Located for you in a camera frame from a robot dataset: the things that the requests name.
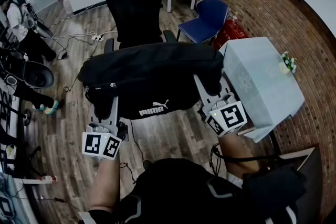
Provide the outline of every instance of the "blue plastic chair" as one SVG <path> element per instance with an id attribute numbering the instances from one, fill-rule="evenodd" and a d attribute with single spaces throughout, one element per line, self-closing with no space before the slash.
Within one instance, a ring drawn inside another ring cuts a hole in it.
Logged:
<path id="1" fill-rule="evenodd" d="M 179 25 L 176 41 L 181 31 L 195 43 L 212 39 L 224 26 L 228 6 L 221 0 L 201 0 L 197 3 L 198 17 Z"/>

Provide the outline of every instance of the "black bag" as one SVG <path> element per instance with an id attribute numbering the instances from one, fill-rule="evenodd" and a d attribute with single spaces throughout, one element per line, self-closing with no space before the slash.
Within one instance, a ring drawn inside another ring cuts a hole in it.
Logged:
<path id="1" fill-rule="evenodd" d="M 219 94 L 222 68 L 223 55 L 212 47 L 161 43 L 95 56 L 78 79 L 99 119 L 110 116 L 119 96 L 119 116 L 135 120 L 191 108 L 200 99 L 194 74 L 209 94 Z"/>

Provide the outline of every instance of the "red box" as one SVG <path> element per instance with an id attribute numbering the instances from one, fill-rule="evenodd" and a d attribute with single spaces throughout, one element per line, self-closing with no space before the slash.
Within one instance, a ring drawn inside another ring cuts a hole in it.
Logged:
<path id="1" fill-rule="evenodd" d="M 227 20 L 215 38 L 213 46 L 219 50 L 228 40 L 242 38 L 248 38 L 247 34 L 237 23 L 232 20 Z"/>

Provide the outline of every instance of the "black t-shirt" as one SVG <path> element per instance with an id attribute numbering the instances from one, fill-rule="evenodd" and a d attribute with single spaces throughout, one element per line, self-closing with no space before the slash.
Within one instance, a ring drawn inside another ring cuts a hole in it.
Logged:
<path id="1" fill-rule="evenodd" d="M 97 224 L 265 223 L 240 188 L 185 159 L 154 163 L 114 213 L 90 215 Z"/>

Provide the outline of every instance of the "brown brick wall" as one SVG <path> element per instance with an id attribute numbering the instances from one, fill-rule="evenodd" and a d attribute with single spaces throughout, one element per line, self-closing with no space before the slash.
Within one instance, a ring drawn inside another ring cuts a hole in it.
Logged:
<path id="1" fill-rule="evenodd" d="M 298 62 L 296 78 L 306 102 L 275 134 L 283 153 L 320 144 L 323 161 L 321 214 L 336 203 L 336 42 L 319 16 L 303 0 L 223 0 L 250 37 L 268 37 L 279 52 Z"/>

